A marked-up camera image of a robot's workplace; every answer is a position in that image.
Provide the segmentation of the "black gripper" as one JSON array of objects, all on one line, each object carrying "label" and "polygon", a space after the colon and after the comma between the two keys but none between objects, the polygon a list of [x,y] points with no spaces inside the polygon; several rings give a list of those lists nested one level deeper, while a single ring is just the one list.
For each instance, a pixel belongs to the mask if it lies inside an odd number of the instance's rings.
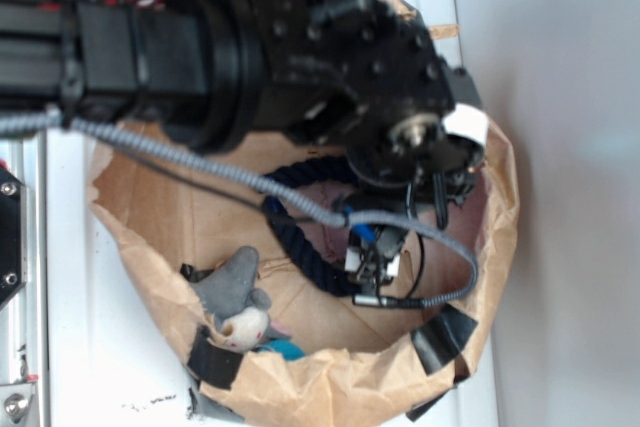
[{"label": "black gripper", "polygon": [[268,65],[256,123],[342,146],[377,187],[473,184],[488,119],[469,73],[441,57],[422,18],[386,0],[249,0]]}]

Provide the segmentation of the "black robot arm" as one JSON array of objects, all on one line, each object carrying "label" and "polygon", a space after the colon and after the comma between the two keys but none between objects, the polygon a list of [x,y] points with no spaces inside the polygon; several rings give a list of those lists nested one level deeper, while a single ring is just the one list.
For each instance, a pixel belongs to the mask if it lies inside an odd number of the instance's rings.
[{"label": "black robot arm", "polygon": [[1,0],[1,108],[48,105],[201,153],[341,146],[385,186],[474,169],[488,134],[471,76],[392,0]]}]

